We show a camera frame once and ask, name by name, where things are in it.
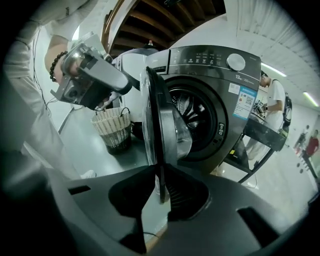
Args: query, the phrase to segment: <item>white shoe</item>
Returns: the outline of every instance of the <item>white shoe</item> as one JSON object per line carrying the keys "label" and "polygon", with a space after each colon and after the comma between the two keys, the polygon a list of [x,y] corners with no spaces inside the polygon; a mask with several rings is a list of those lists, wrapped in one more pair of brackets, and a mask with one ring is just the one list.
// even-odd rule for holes
{"label": "white shoe", "polygon": [[90,179],[97,177],[97,174],[93,170],[88,170],[84,174],[80,175],[81,179]]}

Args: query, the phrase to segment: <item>gray floor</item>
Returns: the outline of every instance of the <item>gray floor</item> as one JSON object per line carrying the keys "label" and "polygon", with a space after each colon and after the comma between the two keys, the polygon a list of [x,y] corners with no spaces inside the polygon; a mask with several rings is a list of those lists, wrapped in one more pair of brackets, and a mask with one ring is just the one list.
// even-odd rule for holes
{"label": "gray floor", "polygon": [[[110,155],[90,122],[94,114],[87,108],[72,112],[61,132],[66,150],[79,174],[94,170],[98,176],[105,176],[148,165],[145,144],[137,139],[132,140],[131,148],[125,153]],[[294,223],[304,216],[308,201],[318,192],[310,171],[303,168],[301,173],[301,169],[302,162],[295,152],[284,147],[282,151],[274,153],[256,175],[243,185]],[[245,175],[243,171],[225,163],[220,171],[223,177],[236,182]],[[153,201],[149,205],[154,207],[155,204],[156,201]],[[161,215],[159,220],[163,221],[164,217],[165,214]],[[158,225],[148,224],[148,231]]]}
{"label": "gray floor", "polygon": [[94,111],[73,111],[61,131],[61,138],[78,173],[94,170],[105,176],[148,165],[145,143],[132,137],[132,146],[122,154],[110,155],[91,124]]}

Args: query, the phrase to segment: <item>washing machine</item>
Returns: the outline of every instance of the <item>washing machine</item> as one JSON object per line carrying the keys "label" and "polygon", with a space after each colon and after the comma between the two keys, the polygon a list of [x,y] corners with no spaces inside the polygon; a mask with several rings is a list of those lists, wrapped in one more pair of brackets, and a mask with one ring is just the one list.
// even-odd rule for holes
{"label": "washing machine", "polygon": [[[257,97],[261,74],[258,56],[234,48],[192,45],[152,53],[123,55],[122,70],[148,66],[164,79],[172,102],[192,136],[190,153],[178,164],[207,174],[233,148]],[[138,79],[137,72],[132,74]],[[121,97],[135,117],[142,116],[137,86]]]}

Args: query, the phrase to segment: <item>red shirt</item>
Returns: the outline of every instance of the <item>red shirt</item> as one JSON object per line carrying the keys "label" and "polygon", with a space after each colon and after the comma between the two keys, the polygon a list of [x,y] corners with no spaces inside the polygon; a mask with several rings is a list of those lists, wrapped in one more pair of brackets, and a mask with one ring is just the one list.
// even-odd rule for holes
{"label": "red shirt", "polygon": [[315,153],[315,149],[319,148],[319,140],[316,137],[311,137],[309,144],[305,149],[305,152],[308,156],[312,156]]}

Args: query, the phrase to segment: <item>white basket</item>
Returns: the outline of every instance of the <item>white basket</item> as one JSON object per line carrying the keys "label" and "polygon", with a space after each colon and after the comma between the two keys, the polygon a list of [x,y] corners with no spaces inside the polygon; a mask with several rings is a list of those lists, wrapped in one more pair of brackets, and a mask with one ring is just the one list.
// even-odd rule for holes
{"label": "white basket", "polygon": [[131,145],[130,111],[127,107],[110,108],[97,112],[91,118],[91,123],[103,139],[110,154],[118,154]]}

